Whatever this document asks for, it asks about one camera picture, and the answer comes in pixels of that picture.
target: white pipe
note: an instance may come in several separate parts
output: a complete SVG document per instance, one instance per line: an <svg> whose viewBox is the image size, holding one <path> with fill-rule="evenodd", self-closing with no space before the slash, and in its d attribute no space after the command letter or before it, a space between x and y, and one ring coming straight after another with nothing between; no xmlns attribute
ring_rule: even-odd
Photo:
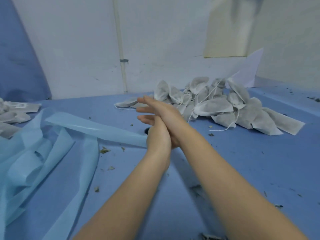
<svg viewBox="0 0 320 240"><path fill-rule="evenodd" d="M113 3L113 12L114 12L114 19L115 19L115 30L117 32L117 40L118 40L118 49L119 49L119 57L120 60L123 60L123 47L122 47L122 36L121 36L121 29L120 29L120 17L119 17L119 11L118 11L118 1L112 0ZM127 77L126 77L126 69L125 69L125 63L120 62L120 68L121 68L121 75L122 75L122 82L123 82L123 92L127 93Z"/></svg>

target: blue work surface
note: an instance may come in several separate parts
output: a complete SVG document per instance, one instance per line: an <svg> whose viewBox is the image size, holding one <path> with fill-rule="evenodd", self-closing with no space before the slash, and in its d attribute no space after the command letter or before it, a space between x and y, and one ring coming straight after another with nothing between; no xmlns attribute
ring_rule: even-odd
<svg viewBox="0 0 320 240"><path fill-rule="evenodd" d="M268 136L240 126L227 131L211 119L190 122L239 173L310 239L320 235L320 103L303 92L284 86L252 88L250 95L279 113L306 123L298 135ZM142 134L147 125L134 110L119 110L114 103L132 95L86 97L43 101L50 107L92 121ZM7 240L41 240L78 190L81 166L77 143L26 202L26 212L7 227ZM72 236L116 191L146 149L99 141L110 152L99 163ZM223 234L223 229L205 193L180 149L173 150L171 165L164 174L138 239L198 239L199 233ZM99 186L99 193L94 187Z"/></svg>

